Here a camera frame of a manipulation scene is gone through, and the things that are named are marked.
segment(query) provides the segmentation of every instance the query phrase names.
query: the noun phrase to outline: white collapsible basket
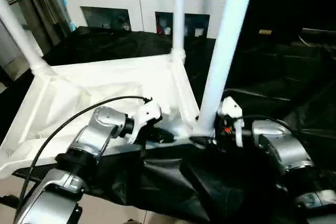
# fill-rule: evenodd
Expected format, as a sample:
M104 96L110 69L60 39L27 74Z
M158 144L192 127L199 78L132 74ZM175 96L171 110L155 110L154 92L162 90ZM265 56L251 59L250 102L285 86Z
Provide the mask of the white collapsible basket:
M6 0L0 0L0 18L35 75L0 147L0 178L30 166L44 140L67 118L113 97L152 97L162 108L163 120L159 127L174 133L177 139L174 144L187 143L190 135L212 136L248 2L226 0L199 111L183 65L184 0L175 0L171 54L57 67L48 66L38 57ZM107 106L131 115L141 102L128 99ZM92 111L87 112L59 132L42 152L37 165L54 163L55 156L67 149L91 115ZM136 148L136 145L125 145L123 139L116 139L110 142L105 155Z

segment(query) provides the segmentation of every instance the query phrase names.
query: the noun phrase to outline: white cabinet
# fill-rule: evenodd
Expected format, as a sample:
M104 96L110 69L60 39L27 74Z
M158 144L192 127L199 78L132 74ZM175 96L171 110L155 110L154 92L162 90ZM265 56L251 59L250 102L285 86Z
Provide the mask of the white cabinet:
M66 0L71 21L78 26L143 31L140 0Z
M173 29L174 0L65 0L78 26L163 33ZM185 0L185 34L217 38L225 0Z
M156 33L162 22L160 15L163 23L172 26L174 0L140 0L140 4L144 31ZM190 31L194 28L202 29L207 38L217 38L224 4L225 0L185 0L186 35L194 34Z

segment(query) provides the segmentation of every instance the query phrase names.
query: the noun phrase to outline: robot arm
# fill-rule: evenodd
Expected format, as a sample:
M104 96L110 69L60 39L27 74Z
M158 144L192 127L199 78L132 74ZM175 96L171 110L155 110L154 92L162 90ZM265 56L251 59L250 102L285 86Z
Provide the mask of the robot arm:
M231 97L227 97L221 103L218 115L226 124L233 119L233 125L224 127L231 126L236 145L242 147L244 122L241 108ZM252 136L257 148L268 154L278 174L280 187L289 193L299 208L308 213L336 207L336 193L332 186L321 178L321 170L286 127L270 120L256 120L248 135Z
M132 144L141 127L161 119L161 109L150 101L131 118L112 108L95 109L90 122L75 137L66 153L55 158L48 172L16 217L17 224L77 224L82 209L77 202L111 138L125 137Z

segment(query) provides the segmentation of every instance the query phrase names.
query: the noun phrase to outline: white pole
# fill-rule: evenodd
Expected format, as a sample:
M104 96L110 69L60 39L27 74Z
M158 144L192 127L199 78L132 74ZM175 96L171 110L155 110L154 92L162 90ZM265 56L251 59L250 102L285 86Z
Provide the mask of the white pole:
M184 52L184 0L174 0L172 56L185 59Z
M193 129L194 135L213 136L215 116L221 102L233 55L249 0L226 0L208 77L200 116Z
M38 52L30 45L25 31L17 21L7 0L0 0L0 19L15 40L16 45L26 57L33 73L45 72L49 65L38 55Z

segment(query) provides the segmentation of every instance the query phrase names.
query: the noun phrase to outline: black plastic sheet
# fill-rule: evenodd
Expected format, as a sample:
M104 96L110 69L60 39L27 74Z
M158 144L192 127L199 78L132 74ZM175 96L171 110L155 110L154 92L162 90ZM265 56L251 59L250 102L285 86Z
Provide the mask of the black plastic sheet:
M185 41L185 69L199 106L214 42ZM171 45L167 36L80 27L45 59L64 65L142 57L169 53ZM302 132L314 161L336 170L333 57L332 51L321 48L275 44L237 48L223 96L231 95L246 115L286 120ZM32 79L27 72L0 95L0 102L12 108L2 120L1 136ZM52 167L37 167L33 179L41 180ZM104 157L88 193L195 222L295 223L297 216L286 196L272 187L271 172L263 155L252 150L223 154L182 145ZM15 174L24 177L27 169Z

